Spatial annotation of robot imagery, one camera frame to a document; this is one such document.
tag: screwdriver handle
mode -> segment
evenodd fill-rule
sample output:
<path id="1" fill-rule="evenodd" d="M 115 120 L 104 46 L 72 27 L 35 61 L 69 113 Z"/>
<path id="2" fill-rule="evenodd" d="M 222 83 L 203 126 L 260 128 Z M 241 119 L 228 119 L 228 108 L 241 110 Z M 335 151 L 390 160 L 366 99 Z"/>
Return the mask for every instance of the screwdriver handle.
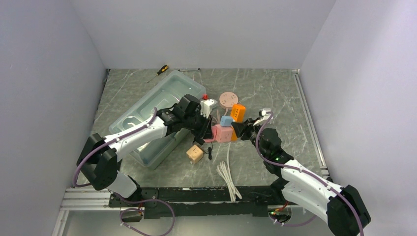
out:
<path id="1" fill-rule="evenodd" d="M 165 65 L 165 66 L 163 66 L 156 74 L 157 75 L 160 75 L 160 74 L 162 74 L 163 72 L 165 72 L 166 70 L 168 70 L 168 66 L 167 65 Z"/>

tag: beige power adapter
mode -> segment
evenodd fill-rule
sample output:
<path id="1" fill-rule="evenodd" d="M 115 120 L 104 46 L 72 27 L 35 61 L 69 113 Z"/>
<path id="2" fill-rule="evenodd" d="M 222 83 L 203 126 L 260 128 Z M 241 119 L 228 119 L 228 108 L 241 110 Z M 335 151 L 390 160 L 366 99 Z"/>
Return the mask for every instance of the beige power adapter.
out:
<path id="1" fill-rule="evenodd" d="M 203 151 L 197 146 L 193 145 L 188 151 L 187 156 L 190 158 L 191 163 L 196 164 L 202 157 L 204 153 Z"/>

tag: translucent storage box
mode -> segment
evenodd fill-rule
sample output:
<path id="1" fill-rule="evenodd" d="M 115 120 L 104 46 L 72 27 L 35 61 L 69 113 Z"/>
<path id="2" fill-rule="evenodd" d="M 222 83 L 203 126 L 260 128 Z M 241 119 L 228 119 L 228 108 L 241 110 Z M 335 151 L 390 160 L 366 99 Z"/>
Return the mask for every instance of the translucent storage box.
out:
<path id="1" fill-rule="evenodd" d="M 173 71 L 110 125 L 110 133 L 116 134 L 140 124 L 152 115 L 154 107 L 158 110 L 171 107 L 186 94 L 201 98 L 205 93 L 206 88 L 201 84 L 181 72 Z M 142 166 L 154 170 L 188 133 L 183 129 L 138 147 L 130 154 Z"/>

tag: robotic arm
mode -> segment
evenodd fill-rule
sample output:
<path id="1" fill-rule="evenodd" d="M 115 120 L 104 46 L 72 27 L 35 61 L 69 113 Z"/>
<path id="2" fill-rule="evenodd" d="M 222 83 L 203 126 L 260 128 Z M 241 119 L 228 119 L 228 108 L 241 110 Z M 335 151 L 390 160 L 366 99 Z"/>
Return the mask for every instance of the robotic arm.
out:
<path id="1" fill-rule="evenodd" d="M 216 101 L 212 99 L 200 101 L 187 94 L 171 108 L 155 110 L 151 118 L 138 126 L 103 138 L 93 134 L 88 138 L 77 166 L 85 162 L 78 168 L 96 190 L 107 188 L 119 193 L 128 201 L 141 200 L 140 185 L 118 171 L 118 162 L 137 147 L 180 131 L 182 128 L 191 130 L 194 140 L 203 144 L 203 139 L 213 136 L 210 113 L 216 105 Z M 267 170 L 279 177 L 271 184 L 275 197 L 296 203 L 314 213 L 327 222 L 331 231 L 337 236 L 357 235 L 359 228 L 356 218 L 339 195 L 346 198 L 353 206 L 364 227 L 370 222 L 370 216 L 358 191 L 350 185 L 343 188 L 308 171 L 282 149 L 281 139 L 275 129 L 262 130 L 260 124 L 272 118 L 270 109 L 262 109 L 259 115 L 255 120 L 233 122 L 232 126 L 239 138 L 250 140 L 256 146 Z M 91 155 L 91 151 L 100 146 L 103 148 L 99 148 Z"/>

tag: black plug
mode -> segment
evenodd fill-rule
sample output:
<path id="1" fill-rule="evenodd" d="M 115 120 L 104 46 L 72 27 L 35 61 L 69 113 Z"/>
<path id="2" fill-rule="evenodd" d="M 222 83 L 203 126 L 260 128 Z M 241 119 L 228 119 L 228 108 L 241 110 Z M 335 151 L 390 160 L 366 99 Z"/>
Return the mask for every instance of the black plug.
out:
<path id="1" fill-rule="evenodd" d="M 213 157 L 211 156 L 211 151 L 213 150 L 212 147 L 208 147 L 207 151 L 208 151 L 208 159 L 211 160 Z"/>

